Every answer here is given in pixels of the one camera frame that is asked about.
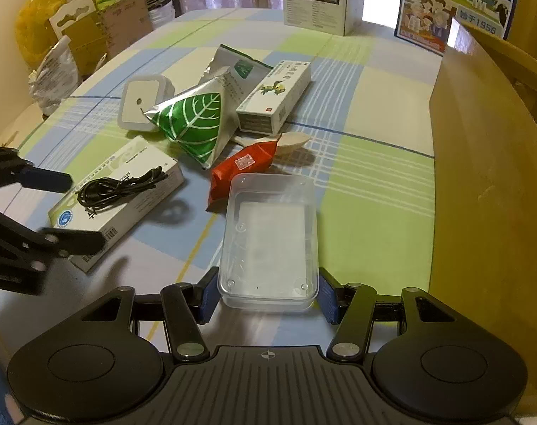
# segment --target transparent plastic box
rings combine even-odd
[[[235,308],[300,311],[318,294],[314,183],[241,174],[231,182],[219,291]]]

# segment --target red wrapper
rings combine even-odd
[[[277,140],[258,142],[245,147],[211,170],[211,187],[208,205],[230,195],[231,180],[244,173],[262,173],[272,164]]]

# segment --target ridged black surface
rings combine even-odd
[[[26,425],[42,422],[27,419]],[[174,370],[146,404],[110,425],[417,425],[378,396],[363,371],[316,347],[221,347]],[[503,418],[495,425],[511,425]]]

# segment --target metal screw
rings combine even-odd
[[[332,347],[332,351],[336,355],[345,358],[345,357],[355,356],[356,354],[359,353],[360,348],[358,345],[355,345],[355,343],[341,342],[341,343],[336,343]]]
[[[178,345],[176,351],[185,357],[192,357],[201,355],[204,352],[205,348],[201,343],[196,342],[186,342]]]
[[[56,235],[53,235],[52,233],[49,233],[46,236],[44,236],[44,239],[46,241],[50,241],[51,243],[57,243],[59,241],[58,237]]]
[[[46,264],[43,264],[40,261],[32,261],[30,263],[30,268],[34,268],[36,271],[46,271]]]

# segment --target plaid tablecloth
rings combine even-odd
[[[120,96],[131,75],[162,73],[178,92],[197,83],[219,44],[274,65],[312,62],[312,83],[286,130],[308,133],[304,149],[276,160],[316,184],[320,266],[340,282],[380,294],[427,289],[434,235],[434,159],[428,100],[435,54],[363,23],[350,36],[287,27],[282,11],[193,11],[149,34],[96,72],[26,142],[21,154],[75,181],[135,133],[118,128]],[[138,293],[196,282],[220,257],[225,219],[205,211],[208,173],[161,134],[145,135],[180,159],[187,183],[156,207],[89,275],[60,260],[44,295],[0,291],[0,356],[118,285]],[[61,195],[20,186],[0,189],[0,210],[30,228],[47,225]],[[245,312],[220,303],[203,328],[217,344],[311,345],[325,350],[334,329],[317,305],[299,314]],[[162,326],[142,335],[166,350]]]

